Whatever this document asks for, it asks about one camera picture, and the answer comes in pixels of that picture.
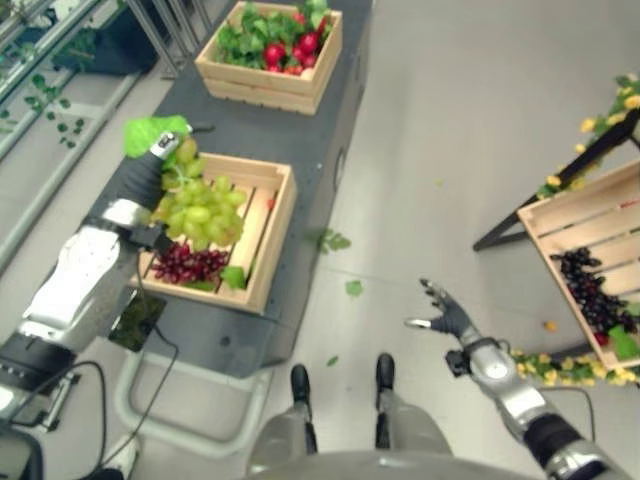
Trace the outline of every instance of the red grapes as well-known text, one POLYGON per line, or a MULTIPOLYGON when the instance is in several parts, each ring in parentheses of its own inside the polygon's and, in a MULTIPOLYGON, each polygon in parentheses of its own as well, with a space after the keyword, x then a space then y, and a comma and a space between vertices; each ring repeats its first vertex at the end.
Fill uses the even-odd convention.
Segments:
POLYGON ((169 251, 151 266, 158 280, 167 283, 215 281, 229 261, 229 252, 221 250, 191 251, 188 244, 174 242, 169 251))

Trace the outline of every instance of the black stand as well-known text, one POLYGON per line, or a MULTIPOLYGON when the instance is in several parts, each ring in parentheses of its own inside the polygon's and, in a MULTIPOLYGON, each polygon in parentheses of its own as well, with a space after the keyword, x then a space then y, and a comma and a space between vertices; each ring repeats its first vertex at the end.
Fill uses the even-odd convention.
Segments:
MULTIPOLYGON (((585 169, 593 165, 598 159, 609 152, 609 150, 630 140, 638 149, 640 149, 640 141, 633 136, 636 124, 640 120, 640 109, 632 110, 627 117, 617 125, 607 130, 596 142, 585 150, 578 158, 567 165, 558 174, 562 185, 565 186, 572 179, 579 176, 585 169)), ((534 194, 524 201, 518 208, 511 212, 504 220, 492 228, 485 236, 473 245, 473 250, 479 252, 487 247, 494 247, 504 243, 513 242, 527 238, 527 232, 516 232, 504 235, 504 232, 513 227, 520 220, 516 213, 520 208, 526 207, 538 200, 534 194)))

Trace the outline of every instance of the radish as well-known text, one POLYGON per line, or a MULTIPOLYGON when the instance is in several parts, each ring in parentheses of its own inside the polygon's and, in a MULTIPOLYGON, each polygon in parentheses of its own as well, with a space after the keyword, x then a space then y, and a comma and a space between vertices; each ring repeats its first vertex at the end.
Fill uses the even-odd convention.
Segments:
POLYGON ((307 19, 304 18, 304 15, 300 12, 296 12, 293 14, 293 19, 298 22, 303 27, 307 24, 307 19))
POLYGON ((318 48, 318 34, 316 32, 305 33, 298 42, 300 49, 307 55, 311 55, 318 48))
POLYGON ((316 28, 316 33, 318 35, 322 35, 324 33, 324 26, 327 24, 327 16, 325 15, 324 17, 322 17, 322 20, 320 20, 320 23, 318 24, 318 28, 316 28))
POLYGON ((300 65, 302 65, 307 58, 307 54, 304 53, 298 45, 291 49, 291 56, 298 60, 298 63, 300 63, 300 65))
POLYGON ((267 62, 269 66, 277 65, 285 54, 284 47, 278 43, 267 45, 267 48, 265 48, 262 53, 264 61, 267 62))
POLYGON ((318 59, 318 57, 316 57, 315 55, 309 55, 307 58, 305 58, 301 63, 302 66, 304 68, 313 68, 314 65, 316 64, 316 60, 318 59))

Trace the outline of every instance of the dark gray table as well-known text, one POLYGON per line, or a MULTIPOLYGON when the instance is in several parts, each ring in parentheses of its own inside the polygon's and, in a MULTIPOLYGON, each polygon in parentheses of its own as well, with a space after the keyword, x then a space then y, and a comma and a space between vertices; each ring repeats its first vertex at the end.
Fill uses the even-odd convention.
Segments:
MULTIPOLYGON (((234 4, 235 0, 228 2, 214 30, 234 4)), ((289 164, 298 185, 264 315, 164 297, 168 304, 159 326, 180 346, 182 362, 244 378, 291 354, 318 257, 308 234, 329 221, 367 78, 371 0, 330 4, 343 12, 344 44, 315 116, 214 98, 193 64, 156 110, 156 115, 184 115, 195 125, 213 123, 215 131, 196 136, 201 151, 289 164)), ((110 189, 111 182, 96 207, 110 189)), ((154 335, 145 348, 168 355, 154 335)))

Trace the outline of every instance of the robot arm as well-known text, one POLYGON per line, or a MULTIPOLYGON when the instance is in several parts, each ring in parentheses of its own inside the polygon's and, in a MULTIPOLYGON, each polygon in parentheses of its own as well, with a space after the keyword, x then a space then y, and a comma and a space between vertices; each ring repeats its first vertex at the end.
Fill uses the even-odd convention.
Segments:
POLYGON ((162 164, 179 142, 164 133, 145 156, 126 159, 107 207, 91 211, 64 244, 22 322, 0 348, 0 418, 72 365, 117 318, 139 249, 168 248, 163 229, 148 227, 147 221, 162 197, 162 164))
POLYGON ((597 445, 583 439, 535 387, 520 378, 508 352, 493 338, 484 337, 458 302, 433 282, 420 282, 443 315, 433 320, 409 319, 406 325, 458 339, 462 350, 446 356, 454 376, 470 375, 495 402, 509 432, 527 446, 547 478, 631 480, 597 445))

